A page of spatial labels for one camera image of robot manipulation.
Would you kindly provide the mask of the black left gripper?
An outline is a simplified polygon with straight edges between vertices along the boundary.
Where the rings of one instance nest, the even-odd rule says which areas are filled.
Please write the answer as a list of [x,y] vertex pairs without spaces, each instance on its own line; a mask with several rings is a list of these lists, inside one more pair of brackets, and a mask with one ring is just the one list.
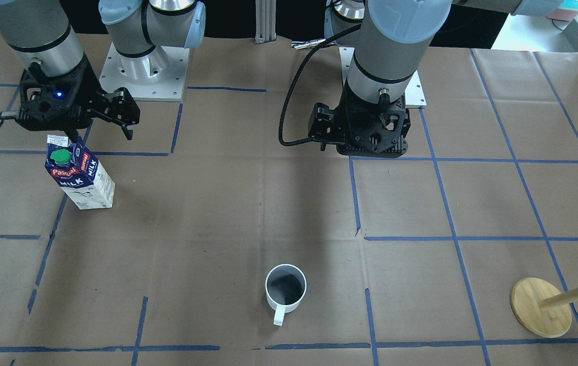
[[407,152],[409,128],[404,97],[391,102],[390,95],[383,93],[370,103],[345,84],[335,109],[315,104],[308,137],[318,140],[322,150],[334,144],[341,155],[397,158]]

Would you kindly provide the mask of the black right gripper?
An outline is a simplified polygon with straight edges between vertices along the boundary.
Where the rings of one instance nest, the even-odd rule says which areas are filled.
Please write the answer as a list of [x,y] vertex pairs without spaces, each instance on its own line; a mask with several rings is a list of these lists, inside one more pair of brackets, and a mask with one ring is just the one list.
[[62,131],[71,143],[81,139],[78,130],[88,128],[93,118],[120,126],[131,141],[140,122],[140,107],[131,93],[119,87],[113,93],[103,88],[87,56],[62,76],[48,77],[43,63],[32,60],[19,83],[18,125],[29,131]]

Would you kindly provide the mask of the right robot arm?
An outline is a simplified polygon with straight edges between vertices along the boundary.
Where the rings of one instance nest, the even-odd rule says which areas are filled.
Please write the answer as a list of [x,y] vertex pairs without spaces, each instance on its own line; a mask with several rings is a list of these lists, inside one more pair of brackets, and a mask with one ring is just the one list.
[[0,119],[29,131],[62,131],[73,141],[94,118],[118,125],[126,139],[140,122],[129,85],[169,74],[165,47],[198,48],[205,34],[199,1],[101,1],[125,81],[105,90],[59,1],[0,1],[0,34],[23,64],[20,106]]

